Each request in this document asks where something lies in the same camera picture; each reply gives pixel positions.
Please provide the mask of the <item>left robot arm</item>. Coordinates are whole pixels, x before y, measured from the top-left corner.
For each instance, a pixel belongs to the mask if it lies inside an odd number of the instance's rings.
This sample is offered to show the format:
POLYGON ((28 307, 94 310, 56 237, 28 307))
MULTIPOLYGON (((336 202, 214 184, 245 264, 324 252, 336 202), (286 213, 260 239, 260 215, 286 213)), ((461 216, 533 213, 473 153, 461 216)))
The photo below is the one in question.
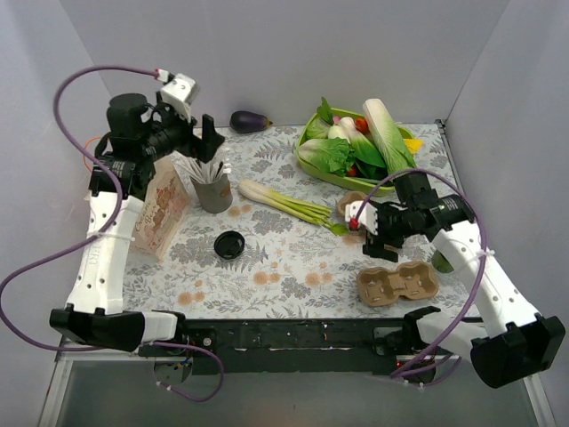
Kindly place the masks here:
POLYGON ((65 307, 50 315, 51 327, 69 340, 123 351, 158 341, 172 356, 188 348, 183 315, 124 310, 123 284, 132 234, 156 174, 155 163, 174 151, 206 163, 224 142, 209 115, 204 116, 203 135, 194 135, 191 103, 189 95, 165 91, 157 93, 155 105, 140 93, 110 100, 109 131, 94 150, 89 182, 90 242, 65 307))

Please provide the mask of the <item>brown pulp cup carrier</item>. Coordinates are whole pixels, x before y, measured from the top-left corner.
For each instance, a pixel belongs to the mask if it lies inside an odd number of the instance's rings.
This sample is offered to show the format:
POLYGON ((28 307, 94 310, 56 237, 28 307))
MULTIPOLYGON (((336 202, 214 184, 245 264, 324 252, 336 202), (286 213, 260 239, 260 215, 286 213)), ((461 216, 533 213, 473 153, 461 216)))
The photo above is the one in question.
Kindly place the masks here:
POLYGON ((404 262, 394 270, 381 267, 361 270, 356 283, 360 299, 370 307, 388 306, 399 299, 428 299, 439 289, 435 269, 425 262, 404 262))

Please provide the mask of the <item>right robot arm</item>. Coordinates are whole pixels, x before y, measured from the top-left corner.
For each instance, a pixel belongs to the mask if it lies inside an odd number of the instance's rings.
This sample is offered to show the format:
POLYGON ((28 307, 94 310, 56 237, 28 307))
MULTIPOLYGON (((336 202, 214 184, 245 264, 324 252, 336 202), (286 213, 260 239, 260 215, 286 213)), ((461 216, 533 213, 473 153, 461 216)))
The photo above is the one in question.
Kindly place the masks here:
POLYGON ((545 318, 520 293, 487 245, 485 226, 458 189, 441 197, 430 186, 432 173, 406 169, 388 176, 398 201, 370 197, 349 204, 345 221, 365 228, 364 254, 396 262, 396 250, 415 235, 425 237, 470 287, 469 297, 452 318, 435 307, 406 314, 403 345, 417 355, 392 373, 400 378, 435 348, 469 361, 489 387, 545 371, 565 338, 556 317, 545 318))

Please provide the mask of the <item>green paper coffee cup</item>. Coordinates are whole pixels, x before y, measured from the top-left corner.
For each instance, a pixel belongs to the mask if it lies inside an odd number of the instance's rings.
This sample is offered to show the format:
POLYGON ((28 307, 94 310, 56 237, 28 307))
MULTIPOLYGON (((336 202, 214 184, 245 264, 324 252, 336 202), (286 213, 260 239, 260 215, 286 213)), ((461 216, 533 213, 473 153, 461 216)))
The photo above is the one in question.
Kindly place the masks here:
POLYGON ((431 264, 436 271, 442 274, 449 274, 454 271, 453 266, 438 250, 436 250, 431 256, 431 264))

